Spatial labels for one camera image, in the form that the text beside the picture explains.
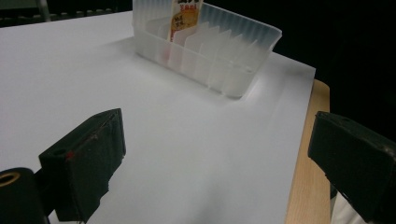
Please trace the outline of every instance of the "metal ring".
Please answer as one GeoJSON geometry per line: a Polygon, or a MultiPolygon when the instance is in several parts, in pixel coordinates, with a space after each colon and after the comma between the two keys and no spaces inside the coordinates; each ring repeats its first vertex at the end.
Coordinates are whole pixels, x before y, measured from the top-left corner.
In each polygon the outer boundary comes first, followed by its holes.
{"type": "Polygon", "coordinates": [[[21,174],[17,172],[5,173],[0,175],[0,188],[14,183],[21,174]]]}

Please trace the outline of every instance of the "white surface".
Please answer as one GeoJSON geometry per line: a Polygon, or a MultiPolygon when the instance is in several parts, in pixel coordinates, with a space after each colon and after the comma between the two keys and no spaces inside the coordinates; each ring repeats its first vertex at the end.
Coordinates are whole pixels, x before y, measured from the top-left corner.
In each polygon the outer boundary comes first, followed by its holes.
{"type": "Polygon", "coordinates": [[[283,223],[315,69],[272,53],[232,100],[136,55],[131,20],[0,29],[0,170],[120,107],[127,154],[89,223],[283,223]]]}
{"type": "Polygon", "coordinates": [[[367,222],[353,209],[350,203],[340,193],[335,197],[332,210],[332,224],[366,224],[367,222]]]}

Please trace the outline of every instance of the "plastic storage bin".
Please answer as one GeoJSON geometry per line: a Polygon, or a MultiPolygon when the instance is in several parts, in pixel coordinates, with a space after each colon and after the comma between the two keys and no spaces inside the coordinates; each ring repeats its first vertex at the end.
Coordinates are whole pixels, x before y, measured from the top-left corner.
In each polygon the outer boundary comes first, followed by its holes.
{"type": "Polygon", "coordinates": [[[229,97],[241,97],[282,36],[274,26],[203,3],[198,25],[167,40],[172,0],[134,0],[135,51],[229,97]]]}

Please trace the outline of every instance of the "wooden table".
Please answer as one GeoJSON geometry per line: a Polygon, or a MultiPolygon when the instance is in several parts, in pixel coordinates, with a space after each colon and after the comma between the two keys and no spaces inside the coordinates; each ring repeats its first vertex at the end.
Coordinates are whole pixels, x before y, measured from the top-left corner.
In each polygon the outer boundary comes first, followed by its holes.
{"type": "Polygon", "coordinates": [[[330,111],[330,89],[315,80],[290,190],[287,224],[325,224],[331,220],[330,182],[307,153],[318,111],[330,111]]]}

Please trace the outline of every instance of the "product label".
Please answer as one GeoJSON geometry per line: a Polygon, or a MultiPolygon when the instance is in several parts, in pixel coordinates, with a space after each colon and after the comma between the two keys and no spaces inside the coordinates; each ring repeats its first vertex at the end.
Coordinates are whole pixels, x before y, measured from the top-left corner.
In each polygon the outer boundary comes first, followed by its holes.
{"type": "Polygon", "coordinates": [[[171,30],[168,40],[173,41],[175,32],[195,26],[203,0],[173,0],[171,30]]]}

